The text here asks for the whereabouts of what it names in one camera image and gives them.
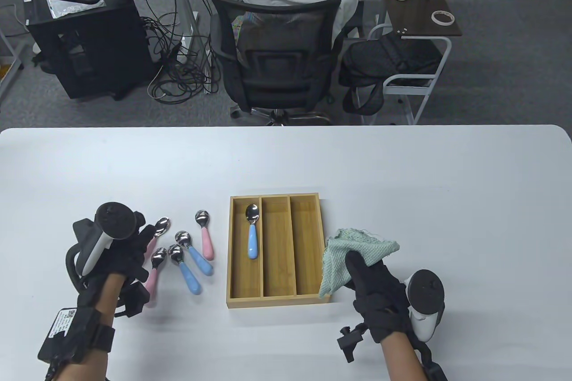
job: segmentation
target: green cloth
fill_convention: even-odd
[[[380,241],[363,230],[339,229],[336,236],[328,238],[326,242],[320,297],[331,295],[351,280],[345,267],[345,254],[350,250],[358,251],[366,265],[371,266],[399,250],[399,244],[389,240]]]

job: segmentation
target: metal spoon head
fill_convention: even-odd
[[[209,214],[205,210],[199,210],[196,215],[194,215],[194,220],[197,221],[201,228],[206,228],[206,224],[209,222]]]
[[[186,230],[180,230],[175,234],[175,241],[183,247],[189,248],[193,244],[190,234]]]
[[[151,265],[153,266],[153,268],[157,269],[157,267],[165,260],[166,257],[167,257],[166,248],[165,247],[157,248],[157,250],[155,250],[155,252],[153,252],[153,254],[151,255]]]
[[[173,259],[175,262],[177,263],[182,262],[182,247],[179,246],[178,244],[173,244],[172,246],[170,246],[168,253],[169,256],[171,256],[171,259]]]
[[[155,224],[155,229],[157,230],[157,232],[155,232],[155,236],[161,236],[165,234],[165,232],[170,228],[170,226],[171,226],[171,221],[169,220],[169,218],[160,218],[159,220],[157,220]]]
[[[247,220],[251,224],[255,224],[260,217],[260,210],[256,204],[250,204],[247,207]]]

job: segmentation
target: sticker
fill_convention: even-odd
[[[63,335],[66,336],[67,331],[70,330],[76,311],[77,308],[61,310],[55,318],[54,325],[51,327],[48,337],[53,338],[59,332],[63,332]]]

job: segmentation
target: black backpack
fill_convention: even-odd
[[[376,114],[383,106],[383,83],[397,74],[434,74],[441,62],[441,52],[431,40],[402,39],[390,32],[376,40],[352,44],[341,59],[339,84],[348,87],[344,111],[363,116]],[[390,85],[423,86],[427,80],[396,79]],[[356,88],[374,85],[368,101],[361,107],[353,103]]]

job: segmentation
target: blue spoon handle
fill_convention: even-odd
[[[214,272],[213,265],[208,263],[208,261],[205,258],[203,258],[203,256],[197,251],[196,248],[189,247],[189,253],[190,256],[193,258],[194,262],[197,264],[198,269],[200,269],[204,275],[208,276],[213,275]]]
[[[180,262],[179,268],[181,269],[182,276],[184,277],[190,292],[194,295],[199,295],[201,293],[201,285],[199,285],[193,273],[190,272],[189,267],[184,262]]]
[[[258,238],[256,238],[256,226],[251,224],[248,230],[248,256],[251,259],[258,257]]]

